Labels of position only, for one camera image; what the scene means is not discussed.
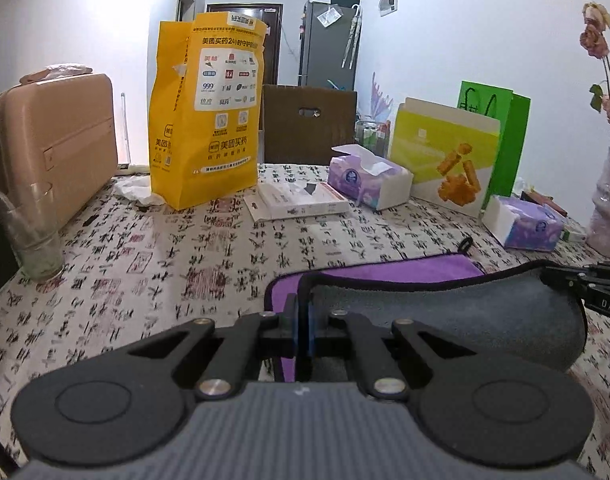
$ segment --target calligraphy pattern tablecloth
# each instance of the calligraphy pattern tablecloth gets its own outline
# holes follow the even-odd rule
[[[261,180],[326,180],[323,166],[261,165]],[[110,351],[195,317],[219,326],[263,309],[263,293],[289,272],[389,262],[454,251],[466,235],[485,272],[543,257],[566,265],[596,262],[580,244],[551,254],[505,251],[476,219],[425,202],[374,212],[255,224],[229,198],[175,212],[139,208],[105,186],[63,230],[63,275],[37,285],[18,273],[0,291],[0,439],[25,458],[10,406],[32,378]],[[570,373],[597,407],[581,463],[610,478],[610,320],[588,312],[586,351]]]

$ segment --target purple tissue package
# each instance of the purple tissue package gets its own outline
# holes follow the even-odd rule
[[[414,175],[358,144],[332,148],[344,153],[329,163],[327,183],[349,198],[380,211],[409,200]]]
[[[551,252],[565,219],[548,205],[493,195],[482,222],[504,248]]]

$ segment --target gray textured base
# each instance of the gray textured base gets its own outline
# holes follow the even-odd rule
[[[344,309],[378,326],[401,317],[433,326],[491,351],[566,371],[585,343],[582,308],[540,279],[540,269],[480,285],[436,292],[382,292],[318,285],[316,312]]]
[[[575,463],[499,471],[438,448],[399,405],[366,399],[351,383],[249,384],[207,402],[167,446],[102,470],[34,461],[16,480],[588,480]]]

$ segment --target refrigerator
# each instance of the refrigerator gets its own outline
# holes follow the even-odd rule
[[[349,68],[354,48],[353,41],[344,68],[342,63],[356,9],[338,8],[343,13],[342,17],[330,26],[324,27],[318,16],[326,12],[329,5],[319,3],[305,5],[303,29],[301,30],[300,86],[334,88],[329,83],[331,81],[341,90],[354,90],[356,59],[354,59],[352,68]]]

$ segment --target tan suitcase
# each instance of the tan suitcase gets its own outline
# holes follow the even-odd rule
[[[116,172],[112,84],[104,74],[16,86],[0,94],[0,189],[50,182],[59,227]]]

